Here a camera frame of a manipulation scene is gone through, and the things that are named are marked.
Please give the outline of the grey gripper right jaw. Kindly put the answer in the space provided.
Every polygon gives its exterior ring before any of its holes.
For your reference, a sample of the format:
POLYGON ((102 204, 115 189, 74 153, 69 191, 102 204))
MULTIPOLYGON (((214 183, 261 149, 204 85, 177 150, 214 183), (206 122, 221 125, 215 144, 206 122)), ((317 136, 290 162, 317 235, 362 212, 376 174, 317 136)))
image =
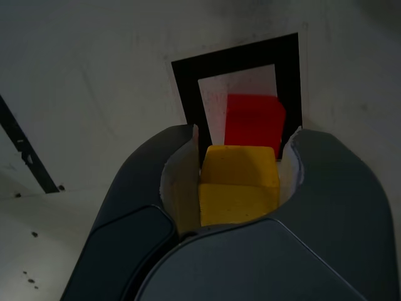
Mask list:
POLYGON ((289 148, 292 196, 174 248, 137 300, 392 300, 393 221, 377 177, 328 133, 303 129, 289 148))

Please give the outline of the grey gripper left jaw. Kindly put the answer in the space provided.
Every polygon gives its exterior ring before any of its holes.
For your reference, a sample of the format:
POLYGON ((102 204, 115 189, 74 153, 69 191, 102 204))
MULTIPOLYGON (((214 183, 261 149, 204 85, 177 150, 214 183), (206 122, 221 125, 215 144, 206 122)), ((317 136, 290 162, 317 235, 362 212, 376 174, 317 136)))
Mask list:
POLYGON ((63 300, 134 300, 151 269, 201 226, 198 128, 169 127, 117 172, 63 300))

